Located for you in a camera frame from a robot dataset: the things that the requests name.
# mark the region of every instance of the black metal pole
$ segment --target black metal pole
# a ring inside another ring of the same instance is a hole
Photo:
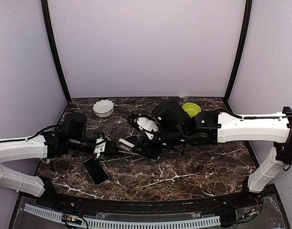
[[[242,29],[241,29],[238,48],[237,48],[237,53],[236,53],[235,61],[233,63],[230,80],[228,82],[227,89],[226,89],[225,96],[224,96],[224,99],[226,101],[229,100],[231,93],[232,93],[233,85],[235,84],[236,76],[238,73],[238,69],[239,69],[239,65],[240,65],[240,61],[241,61],[241,57],[242,57],[242,53],[243,53],[243,49],[244,49],[245,39],[246,39],[246,35],[247,35],[247,29],[249,27],[251,10],[252,10],[252,0],[246,0]]]
[[[51,54],[55,62],[55,67],[57,70],[57,74],[60,80],[60,84],[61,84],[64,96],[67,102],[69,102],[71,101],[70,92],[64,78],[59,55],[57,52],[57,46],[56,46],[56,42],[55,42],[53,30],[52,30],[52,25],[50,21],[50,11],[49,11],[48,2],[47,0],[41,0],[41,4],[42,4],[43,17],[44,17],[44,22],[45,22],[45,27],[46,27],[46,33],[47,33],[47,37],[50,43]]]

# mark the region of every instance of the black cable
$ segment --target black cable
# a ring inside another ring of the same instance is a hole
[[[262,208],[263,208],[263,205],[264,205],[264,197],[263,197],[263,193],[261,193],[261,195],[262,195],[262,205],[261,205],[261,207],[260,207],[260,209],[259,209],[259,211],[258,211],[258,214],[256,214],[252,219],[249,219],[249,220],[244,221],[244,222],[236,222],[236,223],[234,223],[234,224],[242,224],[242,223],[248,223],[248,222],[251,222],[251,221],[254,220],[258,215],[260,215],[260,212],[262,211]]]
[[[20,142],[20,141],[26,141],[26,140],[31,140],[33,138],[35,138],[36,136],[42,134],[44,131],[48,130],[48,129],[51,129],[51,128],[54,128],[54,127],[58,127],[60,125],[50,125],[40,131],[38,131],[34,136],[31,136],[31,137],[28,137],[28,138],[20,138],[20,139],[8,139],[8,140],[2,140],[0,141],[0,143],[6,143],[6,142]]]
[[[73,229],[73,227],[72,227],[71,225],[69,225],[69,224],[67,223],[67,221],[62,221],[62,223],[64,223],[64,224],[66,225],[66,226],[65,226],[65,225],[63,224],[64,227],[66,227],[66,228],[68,228],[68,229]]]
[[[258,213],[253,217],[253,218],[251,218],[251,219],[249,219],[249,220],[247,220],[247,221],[243,221],[243,222],[241,222],[241,220],[244,220],[245,218],[240,218],[240,219],[237,219],[236,221],[233,221],[233,222],[222,222],[221,221],[221,224],[223,225],[228,225],[228,224],[242,224],[242,223],[248,223],[248,222],[251,222],[252,220],[254,220],[259,214],[260,214],[260,212],[262,211],[262,208],[263,208],[263,205],[264,205],[264,197],[263,197],[263,193],[261,193],[261,195],[262,195],[262,205],[261,205],[261,207],[260,207],[260,209],[259,209],[259,211],[258,211]]]
[[[283,170],[284,170],[284,172],[286,172],[286,171],[288,171],[289,169],[291,168],[291,165],[289,165],[289,167],[287,167],[287,168],[283,168]]]
[[[247,120],[251,120],[251,119],[279,119],[279,118],[292,117],[292,114],[286,115],[286,116],[245,116],[245,117],[242,117],[242,116],[234,114],[233,112],[230,112],[230,111],[223,111],[223,112],[228,113],[229,115],[231,115],[235,118],[247,119]]]
[[[107,140],[106,139],[103,139],[101,142],[98,142],[98,143],[95,143],[95,144],[93,144],[93,143],[87,143],[87,145],[90,145],[90,146],[99,146],[99,145],[101,145],[102,143],[105,143]]]

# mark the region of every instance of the smartphone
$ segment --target smartphone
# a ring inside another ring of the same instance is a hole
[[[109,180],[109,175],[104,171],[103,167],[95,157],[85,161],[83,165],[95,185],[101,185]]]

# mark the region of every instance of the white ceramic bowl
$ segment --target white ceramic bowl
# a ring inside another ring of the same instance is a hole
[[[115,104],[111,100],[100,100],[93,105],[95,114],[100,118],[110,116],[114,111]]]

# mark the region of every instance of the green bowl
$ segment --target green bowl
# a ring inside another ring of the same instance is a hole
[[[190,118],[195,117],[199,112],[201,112],[200,106],[193,103],[186,103],[182,106],[182,108],[188,113]]]

